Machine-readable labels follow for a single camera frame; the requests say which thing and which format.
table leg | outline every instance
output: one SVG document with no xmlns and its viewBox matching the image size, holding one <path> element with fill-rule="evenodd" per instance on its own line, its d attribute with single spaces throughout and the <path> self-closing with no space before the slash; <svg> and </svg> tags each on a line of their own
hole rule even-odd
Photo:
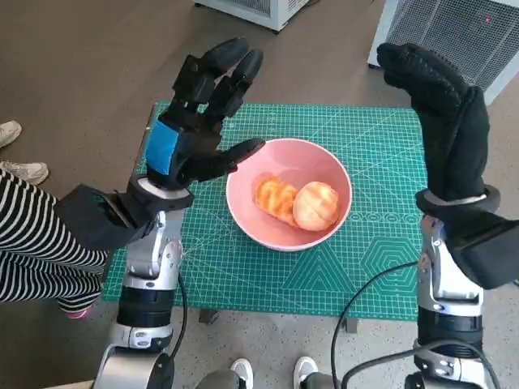
<svg viewBox="0 0 519 389">
<path fill-rule="evenodd" d="M 219 315 L 219 310 L 200 310 L 198 323 L 213 324 Z"/>
<path fill-rule="evenodd" d="M 358 319 L 357 318 L 345 318 L 341 327 L 346 330 L 348 334 L 356 334 L 358 329 Z"/>
</svg>

bread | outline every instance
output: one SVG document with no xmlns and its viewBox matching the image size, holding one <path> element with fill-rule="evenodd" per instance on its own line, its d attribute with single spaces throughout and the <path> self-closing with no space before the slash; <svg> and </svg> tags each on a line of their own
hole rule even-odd
<svg viewBox="0 0 519 389">
<path fill-rule="evenodd" d="M 335 224 L 339 211 L 339 194 L 322 182 L 309 182 L 294 200 L 295 222 L 308 231 L 321 231 Z"/>
<path fill-rule="evenodd" d="M 255 192 L 255 204 L 269 215 L 284 221 L 293 227 L 298 227 L 294 219 L 292 208 L 298 191 L 281 181 L 278 177 L 271 176 L 263 180 Z"/>
</svg>

white appliance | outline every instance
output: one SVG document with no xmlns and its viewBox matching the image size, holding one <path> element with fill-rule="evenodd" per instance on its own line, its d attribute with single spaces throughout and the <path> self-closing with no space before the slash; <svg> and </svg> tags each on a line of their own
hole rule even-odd
<svg viewBox="0 0 519 389">
<path fill-rule="evenodd" d="M 386 0 L 367 63 L 383 42 L 442 54 L 489 105 L 519 71 L 519 0 Z"/>
<path fill-rule="evenodd" d="M 195 0 L 195 5 L 208 6 L 240 19 L 279 32 L 310 0 Z"/>
</svg>

wire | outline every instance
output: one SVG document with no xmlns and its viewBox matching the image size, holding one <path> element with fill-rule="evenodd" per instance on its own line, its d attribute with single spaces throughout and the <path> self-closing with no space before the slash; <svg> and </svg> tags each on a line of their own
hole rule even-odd
<svg viewBox="0 0 519 389">
<path fill-rule="evenodd" d="M 175 358 L 175 355 L 178 353 L 178 349 L 180 348 L 180 344 L 184 339 L 184 335 L 186 334 L 187 327 L 187 293 L 186 287 L 184 286 L 184 280 L 180 273 L 178 273 L 178 284 L 180 285 L 180 293 L 182 294 L 182 328 L 180 329 L 180 333 L 178 334 L 177 343 L 175 343 L 175 347 L 173 348 L 173 352 L 171 353 L 171 360 Z"/>
<path fill-rule="evenodd" d="M 415 266 L 418 264 L 418 261 L 410 262 L 410 263 L 404 263 L 403 265 L 398 265 L 395 267 L 390 267 L 389 269 L 386 269 L 382 271 L 381 273 L 377 274 L 373 278 L 371 278 L 369 281 L 367 281 L 364 286 L 362 286 L 355 294 L 354 296 L 348 301 L 348 304 L 344 307 L 344 310 L 341 313 L 341 317 L 339 318 L 339 322 L 335 326 L 335 331 L 333 332 L 332 337 L 332 379 L 333 379 L 333 387 L 335 389 L 339 389 L 339 382 L 337 381 L 337 370 L 335 367 L 335 345 L 337 343 L 337 336 L 339 335 L 339 330 L 341 329 L 342 321 L 344 320 L 344 317 L 346 316 L 346 312 L 350 309 L 350 307 L 353 305 L 355 300 L 358 296 L 362 294 L 371 284 L 373 284 L 375 281 L 377 281 L 380 277 L 385 276 L 388 273 L 392 273 L 397 270 L 405 269 L 406 267 Z"/>
<path fill-rule="evenodd" d="M 381 273 L 377 274 L 376 276 L 371 278 L 369 281 L 367 281 L 354 294 L 354 296 L 350 299 L 350 301 L 348 301 L 348 303 L 346 304 L 344 310 L 342 311 L 341 317 L 339 318 L 339 322 L 337 323 L 337 325 L 335 327 L 335 331 L 333 332 L 333 338 L 332 338 L 332 350 L 331 350 L 332 380 L 333 380 L 333 387 L 335 389 L 339 389 L 339 382 L 337 380 L 337 370 L 336 370 L 336 366 L 335 366 L 335 347 L 336 347 L 336 343 L 337 343 L 337 336 L 338 336 L 339 331 L 341 329 L 341 324 L 342 324 L 342 321 L 344 320 L 344 317 L 346 316 L 346 313 L 348 312 L 350 307 L 354 304 L 354 302 L 357 299 L 357 297 L 360 296 L 362 294 L 362 292 L 364 292 L 371 284 L 373 284 L 373 282 L 378 280 L 380 277 L 385 276 L 388 273 L 392 273 L 394 271 L 404 269 L 406 267 L 415 266 L 417 264 L 418 264 L 418 261 L 411 262 L 411 263 L 405 263 L 403 265 L 399 265 L 399 266 L 395 266 L 395 267 L 390 267 L 389 269 L 382 271 Z M 420 346 L 420 347 L 417 347 L 417 348 L 413 348 L 411 350 L 407 350 L 407 351 L 404 351 L 404 352 L 401 352 L 401 353 L 394 353 L 394 354 L 386 355 L 384 357 L 379 357 L 379 358 L 376 358 L 376 359 L 372 359 L 370 361 L 363 362 L 360 365 L 356 365 L 353 369 L 350 369 L 346 374 L 344 374 L 344 377 L 342 378 L 341 389 L 347 389 L 348 381 L 354 375 L 356 375 L 357 373 L 360 373 L 361 371 L 363 371 L 365 369 L 368 369 L 368 368 L 370 368 L 372 366 L 382 365 L 384 363 L 388 363 L 388 362 L 391 362 L 391 361 L 397 361 L 399 359 L 403 359 L 403 358 L 406 358 L 406 357 L 411 357 L 413 355 L 416 355 L 416 354 L 420 353 L 421 351 L 431 350 L 431 349 L 438 348 L 438 347 L 441 347 L 441 346 L 453 345 L 453 344 L 454 345 L 458 345 L 458 346 L 466 347 L 466 348 L 470 349 L 473 353 L 477 354 L 479 359 L 481 359 L 481 361 L 482 361 L 483 365 L 485 366 L 485 368 L 488 370 L 488 373 L 489 373 L 489 375 L 491 376 L 491 379 L 492 379 L 492 383 L 494 384 L 494 388 L 495 389 L 501 389 L 501 385 L 500 385 L 499 379 L 497 378 L 497 374 L 495 373 L 494 368 L 492 367 L 492 364 L 490 363 L 490 361 L 488 361 L 488 358 L 485 356 L 485 353 L 483 351 L 475 348 L 472 344 L 469 344 L 469 343 L 466 343 L 466 342 L 464 342 L 462 340 L 457 340 L 457 339 L 437 340 L 435 342 L 431 342 L 429 344 L 425 344 L 423 346 Z"/>
<path fill-rule="evenodd" d="M 467 342 L 464 342 L 462 340 L 457 339 L 445 339 L 445 340 L 437 340 L 436 342 L 430 342 L 429 344 L 426 344 L 424 346 L 420 346 L 417 348 L 412 348 L 411 350 L 403 351 L 401 353 L 394 353 L 389 354 L 384 357 L 372 359 L 371 361 L 367 361 L 364 363 L 361 363 L 360 365 L 356 365 L 353 369 L 350 369 L 346 374 L 344 374 L 344 377 L 342 379 L 341 389 L 347 389 L 348 381 L 350 378 L 352 378 L 357 373 L 360 373 L 361 371 L 368 369 L 373 366 L 382 365 L 383 363 L 388 363 L 392 361 L 397 361 L 399 359 L 412 357 L 413 355 L 416 355 L 420 353 L 421 351 L 425 350 L 431 350 L 433 348 L 441 347 L 441 346 L 447 346 L 447 345 L 457 345 L 457 346 L 463 346 L 467 347 L 472 351 L 473 353 L 476 353 L 478 357 L 481 359 L 483 364 L 488 370 L 489 375 L 492 378 L 492 382 L 494 383 L 495 389 L 501 389 L 500 381 L 497 378 L 497 374 L 494 371 L 494 368 L 492 367 L 491 363 L 488 361 L 487 357 L 483 353 L 483 351 L 478 350 L 475 348 L 472 344 L 469 344 Z"/>
</svg>

table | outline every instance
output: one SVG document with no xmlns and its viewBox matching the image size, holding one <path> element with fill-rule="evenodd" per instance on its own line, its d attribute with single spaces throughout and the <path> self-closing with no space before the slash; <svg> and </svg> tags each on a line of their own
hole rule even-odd
<svg viewBox="0 0 519 389">
<path fill-rule="evenodd" d="M 156 104 L 152 121 L 168 102 Z M 422 137 L 411 109 L 324 105 L 244 105 L 225 121 L 221 148 L 250 137 L 300 138 L 335 154 L 350 174 L 353 203 L 340 230 L 297 253 L 266 249 L 234 223 L 225 178 L 195 183 L 195 203 L 182 228 L 182 274 L 188 305 L 204 310 L 338 316 L 372 276 L 418 258 L 420 211 L 414 194 L 426 187 Z M 143 157 L 137 169 L 145 170 Z M 125 251 L 115 253 L 103 298 L 117 301 Z M 415 320 L 413 268 L 385 276 L 353 305 L 351 318 Z M 175 304 L 181 303 L 177 293 Z"/>
</svg>

